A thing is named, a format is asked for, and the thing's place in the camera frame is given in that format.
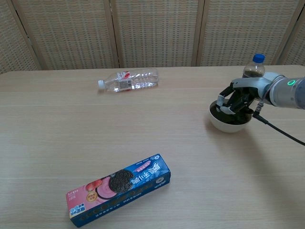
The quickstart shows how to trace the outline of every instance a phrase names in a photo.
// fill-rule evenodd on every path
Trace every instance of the white bottle cap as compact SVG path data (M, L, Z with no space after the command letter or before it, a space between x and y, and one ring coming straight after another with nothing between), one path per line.
M105 89L104 80L99 80L97 83L99 84L99 89L101 89L101 90Z

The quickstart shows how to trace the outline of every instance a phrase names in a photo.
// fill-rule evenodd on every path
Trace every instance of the black cable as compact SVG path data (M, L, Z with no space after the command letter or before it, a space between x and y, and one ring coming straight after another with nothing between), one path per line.
M280 132L281 134L283 134L283 135L289 137L290 139L294 140L295 142L297 142L297 143L299 143L299 144L305 146L305 143L304 143L304 142L300 141L299 139L297 139L297 138L295 138L295 137L292 137L290 134L288 134L288 133L286 133L285 131L283 131L283 130L277 128L275 125L272 125L271 123L269 123L266 119L264 119L263 117L261 117L261 116L259 115L259 112L258 112L258 111L255 111L252 117L253 117L253 118L256 118L258 121L261 121L262 123L264 123L264 124L266 124L266 125L272 127L274 130L277 130L278 132Z

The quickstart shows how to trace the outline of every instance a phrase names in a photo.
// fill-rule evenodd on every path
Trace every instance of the dark liquid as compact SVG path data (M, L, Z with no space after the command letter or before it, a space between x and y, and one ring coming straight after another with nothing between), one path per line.
M255 77L262 77L264 74L253 72L253 71L245 71L243 74L243 78L255 78Z
M218 112L216 106L211 107L212 115L223 123L231 125L241 125L250 121L251 115L237 112L236 114L225 114L224 112Z

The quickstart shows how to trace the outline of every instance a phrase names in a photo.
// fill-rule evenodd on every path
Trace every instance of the white bowl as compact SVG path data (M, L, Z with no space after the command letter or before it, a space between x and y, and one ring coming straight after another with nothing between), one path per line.
M252 116L249 114L249 121L245 124L241 125L232 125L232 124L227 124L222 121L219 121L217 118L213 116L211 113L211 108L216 104L216 101L212 102L210 107L209 107L209 117L211 123L220 131L226 132L226 133L235 133L238 131L241 131L244 129L244 127L250 122Z

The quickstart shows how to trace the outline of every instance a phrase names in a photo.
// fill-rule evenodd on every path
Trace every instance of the blue bottle cap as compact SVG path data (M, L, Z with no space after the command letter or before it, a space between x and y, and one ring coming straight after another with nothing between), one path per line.
M255 63L262 63L265 60L265 56L263 54L255 54L253 57L253 61Z

